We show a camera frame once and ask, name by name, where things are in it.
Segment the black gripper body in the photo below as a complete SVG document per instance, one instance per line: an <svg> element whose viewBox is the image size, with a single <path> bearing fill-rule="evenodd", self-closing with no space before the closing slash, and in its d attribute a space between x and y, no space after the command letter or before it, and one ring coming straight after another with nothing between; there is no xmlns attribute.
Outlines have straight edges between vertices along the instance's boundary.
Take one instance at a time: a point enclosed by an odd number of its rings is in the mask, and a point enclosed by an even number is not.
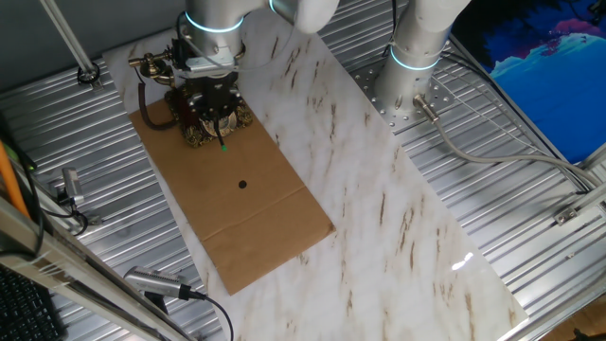
<svg viewBox="0 0 606 341"><path fill-rule="evenodd" d="M202 118L224 118L231 114L233 111L231 89L234 83L234 75L226 75L221 78L202 78Z"/></svg>

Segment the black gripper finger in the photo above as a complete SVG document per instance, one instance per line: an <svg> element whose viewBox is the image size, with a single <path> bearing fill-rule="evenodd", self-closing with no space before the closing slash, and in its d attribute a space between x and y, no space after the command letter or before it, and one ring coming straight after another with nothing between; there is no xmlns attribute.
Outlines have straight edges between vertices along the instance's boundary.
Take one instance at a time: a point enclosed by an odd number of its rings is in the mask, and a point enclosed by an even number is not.
<svg viewBox="0 0 606 341"><path fill-rule="evenodd" d="M197 120L211 121L213 119L213 107L208 95L194 93L187 98L187 105Z"/></svg>
<svg viewBox="0 0 606 341"><path fill-rule="evenodd" d="M228 119L234 118L238 120L244 113L244 110L244 101L241 92L237 86L233 85L228 90L225 115Z"/></svg>

